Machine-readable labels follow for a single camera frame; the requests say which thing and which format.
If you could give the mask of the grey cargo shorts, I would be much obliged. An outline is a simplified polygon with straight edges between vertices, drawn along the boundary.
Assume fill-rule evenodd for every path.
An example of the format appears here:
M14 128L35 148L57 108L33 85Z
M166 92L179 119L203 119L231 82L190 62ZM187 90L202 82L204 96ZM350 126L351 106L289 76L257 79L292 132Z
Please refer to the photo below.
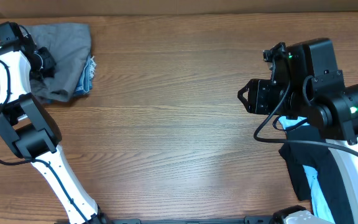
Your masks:
M68 102L90 64L91 32L88 24L58 23L25 27L39 47L46 47L56 62L54 76L31 80L39 98Z

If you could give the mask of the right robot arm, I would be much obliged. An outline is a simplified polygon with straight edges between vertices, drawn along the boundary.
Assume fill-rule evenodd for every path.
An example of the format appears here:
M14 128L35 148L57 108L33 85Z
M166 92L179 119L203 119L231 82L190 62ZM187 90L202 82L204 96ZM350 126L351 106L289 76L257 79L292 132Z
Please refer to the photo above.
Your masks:
M237 97L286 134L280 154L297 197L313 206L281 210L272 223L358 223L358 84L345 86L327 38L263 55L271 77L250 80Z

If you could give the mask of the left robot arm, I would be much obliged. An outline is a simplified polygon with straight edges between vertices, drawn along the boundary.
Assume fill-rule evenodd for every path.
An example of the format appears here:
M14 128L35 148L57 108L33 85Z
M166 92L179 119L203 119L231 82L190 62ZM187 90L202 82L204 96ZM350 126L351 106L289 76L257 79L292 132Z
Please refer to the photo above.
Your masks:
M30 81L54 71L48 50L0 44L0 164L31 164L63 205L70 223L108 223L72 171L55 120L30 90Z

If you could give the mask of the folded blue denim shorts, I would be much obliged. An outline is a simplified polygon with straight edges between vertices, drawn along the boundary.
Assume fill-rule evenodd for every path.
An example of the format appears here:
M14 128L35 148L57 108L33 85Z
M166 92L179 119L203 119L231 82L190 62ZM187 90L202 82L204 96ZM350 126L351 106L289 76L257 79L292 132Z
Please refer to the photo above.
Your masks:
M90 90L93 88L93 78L96 70L96 62L94 56L90 54L87 56L85 66L78 80L76 88L73 92L73 97L89 95Z

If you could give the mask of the black t-shirt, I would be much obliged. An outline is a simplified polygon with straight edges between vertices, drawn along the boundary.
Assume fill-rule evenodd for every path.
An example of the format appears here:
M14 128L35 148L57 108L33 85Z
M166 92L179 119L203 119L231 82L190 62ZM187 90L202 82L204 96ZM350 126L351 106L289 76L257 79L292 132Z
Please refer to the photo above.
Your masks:
M303 165L314 167L318 171L318 182L334 222L338 224L354 223L341 173L327 147L284 144L279 150L279 154L286 162L291 184L298 200L311 199Z

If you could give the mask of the light blue t-shirt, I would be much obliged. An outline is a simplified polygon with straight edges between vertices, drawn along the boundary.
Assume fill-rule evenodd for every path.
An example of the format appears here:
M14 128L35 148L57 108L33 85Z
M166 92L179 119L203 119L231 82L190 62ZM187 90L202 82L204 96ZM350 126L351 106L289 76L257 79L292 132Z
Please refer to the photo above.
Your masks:
M284 129L289 129L292 126L304 121L306 118L299 117L298 119L287 119L286 117L279 118L278 121ZM314 167L303 165L305 177L307 179L311 204L313 213L316 217L322 218L327 222L335 223L331 210L328 207L327 201L323 195L320 184L318 182L318 171Z

